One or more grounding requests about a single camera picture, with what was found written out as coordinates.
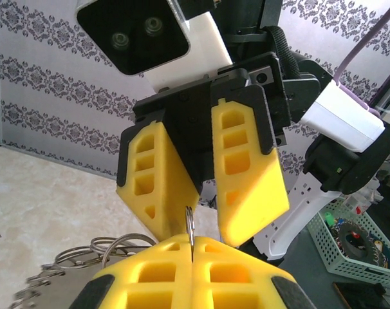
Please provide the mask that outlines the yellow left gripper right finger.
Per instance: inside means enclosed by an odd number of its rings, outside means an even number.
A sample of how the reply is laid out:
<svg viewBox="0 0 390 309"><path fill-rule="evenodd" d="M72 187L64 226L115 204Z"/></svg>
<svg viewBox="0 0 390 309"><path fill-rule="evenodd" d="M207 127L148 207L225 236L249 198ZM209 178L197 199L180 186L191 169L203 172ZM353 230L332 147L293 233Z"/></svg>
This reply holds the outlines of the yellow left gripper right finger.
<svg viewBox="0 0 390 309"><path fill-rule="evenodd" d="M192 309L317 309L287 271L197 236Z"/></svg>

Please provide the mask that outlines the metal disc with keyrings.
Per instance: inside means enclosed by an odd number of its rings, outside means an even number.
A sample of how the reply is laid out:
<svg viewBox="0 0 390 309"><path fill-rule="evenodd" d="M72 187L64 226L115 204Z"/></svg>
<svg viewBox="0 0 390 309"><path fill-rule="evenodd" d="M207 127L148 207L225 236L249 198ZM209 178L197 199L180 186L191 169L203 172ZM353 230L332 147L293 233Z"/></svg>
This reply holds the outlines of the metal disc with keyrings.
<svg viewBox="0 0 390 309"><path fill-rule="evenodd" d="M14 294L8 309L67 309L84 285L105 266L131 257L156 242L149 236L130 233L97 237L89 245L73 247L57 254L53 263L25 281Z"/></svg>

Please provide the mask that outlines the black tape roll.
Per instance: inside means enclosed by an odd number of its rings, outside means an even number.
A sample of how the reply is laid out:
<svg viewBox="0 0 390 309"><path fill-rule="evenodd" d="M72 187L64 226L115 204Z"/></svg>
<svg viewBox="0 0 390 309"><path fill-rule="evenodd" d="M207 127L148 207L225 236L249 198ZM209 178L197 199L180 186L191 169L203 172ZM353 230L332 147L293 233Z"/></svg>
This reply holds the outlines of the black tape roll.
<svg viewBox="0 0 390 309"><path fill-rule="evenodd" d="M353 221L345 221L337 232L337 243L350 259L385 267L385 257L367 231Z"/></svg>

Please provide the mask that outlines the green perforated plastic basket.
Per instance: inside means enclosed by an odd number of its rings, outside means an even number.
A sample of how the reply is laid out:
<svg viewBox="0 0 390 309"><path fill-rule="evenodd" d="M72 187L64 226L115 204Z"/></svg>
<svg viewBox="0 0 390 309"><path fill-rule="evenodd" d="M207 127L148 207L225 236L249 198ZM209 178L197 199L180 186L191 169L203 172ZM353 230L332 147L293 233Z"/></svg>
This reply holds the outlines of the green perforated plastic basket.
<svg viewBox="0 0 390 309"><path fill-rule="evenodd" d="M390 264L387 268L383 268L375 264L351 259L340 251L339 246L329 230L328 224L325 222L325 213L329 212L335 218L342 218L345 210L345 207L342 206L343 201L343 198L333 200L307 224L309 233L326 270L332 274L351 279L390 286ZM364 213L359 216L355 219L355 223L370 233L373 238L383 243L383 254L390 262L390 241L369 214Z"/></svg>

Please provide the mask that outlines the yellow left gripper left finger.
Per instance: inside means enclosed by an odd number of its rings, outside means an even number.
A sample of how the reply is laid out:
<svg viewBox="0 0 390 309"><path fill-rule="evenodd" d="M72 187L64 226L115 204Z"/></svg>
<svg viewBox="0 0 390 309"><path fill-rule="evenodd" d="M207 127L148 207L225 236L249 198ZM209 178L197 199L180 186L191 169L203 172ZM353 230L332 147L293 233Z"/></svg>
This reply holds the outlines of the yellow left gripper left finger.
<svg viewBox="0 0 390 309"><path fill-rule="evenodd" d="M73 309L190 309L191 246L180 234L99 270Z"/></svg>

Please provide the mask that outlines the black flat device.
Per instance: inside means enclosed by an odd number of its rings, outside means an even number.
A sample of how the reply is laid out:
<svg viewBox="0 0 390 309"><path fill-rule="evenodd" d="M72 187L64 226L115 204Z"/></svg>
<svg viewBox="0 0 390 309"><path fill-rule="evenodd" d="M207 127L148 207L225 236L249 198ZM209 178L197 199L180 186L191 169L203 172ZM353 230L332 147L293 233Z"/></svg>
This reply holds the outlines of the black flat device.
<svg viewBox="0 0 390 309"><path fill-rule="evenodd" d="M390 309L375 285L333 282L333 287L347 309Z"/></svg>

